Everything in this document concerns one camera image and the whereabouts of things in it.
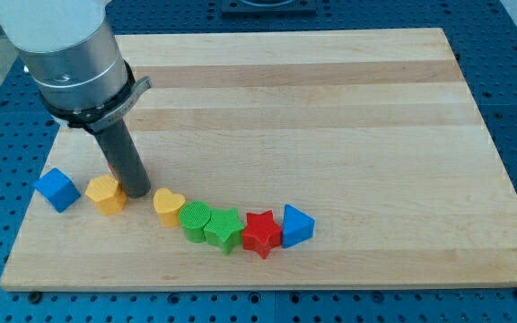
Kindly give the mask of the black flange with metal bracket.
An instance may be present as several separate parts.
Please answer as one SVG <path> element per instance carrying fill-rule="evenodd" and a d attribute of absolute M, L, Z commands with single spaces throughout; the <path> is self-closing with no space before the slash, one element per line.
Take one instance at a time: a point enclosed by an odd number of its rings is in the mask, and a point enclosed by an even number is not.
<path fill-rule="evenodd" d="M 43 95 L 41 100 L 57 123 L 70 128 L 82 128 L 96 134 L 120 121 L 138 102 L 143 93 L 152 87 L 151 79 L 145 76 L 138 81 L 135 79 L 128 62 L 127 82 L 122 89 L 109 100 L 92 108 L 62 109 L 53 105 Z"/>

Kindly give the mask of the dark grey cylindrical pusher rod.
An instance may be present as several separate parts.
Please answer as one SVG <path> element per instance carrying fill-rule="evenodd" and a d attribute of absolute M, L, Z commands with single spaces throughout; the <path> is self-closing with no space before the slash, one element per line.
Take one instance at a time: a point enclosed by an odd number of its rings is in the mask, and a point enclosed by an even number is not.
<path fill-rule="evenodd" d="M 118 120 L 94 137 L 127 196 L 145 196 L 151 189 L 151 181 L 125 121 Z"/>

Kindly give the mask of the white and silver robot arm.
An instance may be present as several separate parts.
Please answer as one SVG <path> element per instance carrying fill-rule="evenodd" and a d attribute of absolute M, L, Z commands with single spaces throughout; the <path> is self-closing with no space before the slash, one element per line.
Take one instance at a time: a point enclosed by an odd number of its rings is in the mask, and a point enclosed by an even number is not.
<path fill-rule="evenodd" d="M 124 192 L 151 189 L 124 121 L 151 87 L 136 79 L 106 15 L 108 0 L 0 0 L 0 25 L 48 112 L 93 135 Z"/>

